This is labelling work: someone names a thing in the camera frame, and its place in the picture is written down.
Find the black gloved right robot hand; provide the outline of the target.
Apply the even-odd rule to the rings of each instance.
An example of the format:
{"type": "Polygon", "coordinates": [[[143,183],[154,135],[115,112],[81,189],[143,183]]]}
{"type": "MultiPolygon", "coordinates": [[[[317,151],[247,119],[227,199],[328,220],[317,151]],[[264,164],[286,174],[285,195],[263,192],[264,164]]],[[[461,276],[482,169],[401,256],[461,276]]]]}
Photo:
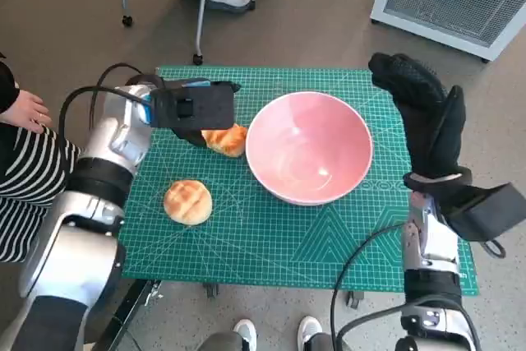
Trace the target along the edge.
{"type": "Polygon", "coordinates": [[[402,53],[374,53],[368,67],[372,84],[391,94],[402,117],[412,172],[430,179],[467,173],[459,165],[463,89],[447,90],[431,69],[402,53]]]}

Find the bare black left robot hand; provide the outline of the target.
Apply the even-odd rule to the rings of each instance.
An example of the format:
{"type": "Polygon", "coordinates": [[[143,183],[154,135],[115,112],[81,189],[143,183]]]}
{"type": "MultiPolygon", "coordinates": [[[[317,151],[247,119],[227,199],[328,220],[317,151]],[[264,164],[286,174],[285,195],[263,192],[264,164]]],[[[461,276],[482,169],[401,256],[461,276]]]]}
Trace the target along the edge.
{"type": "Polygon", "coordinates": [[[152,121],[178,138],[205,147],[204,130],[229,129],[234,124],[234,95],[241,85],[202,77],[166,81],[151,93],[152,121]]]}

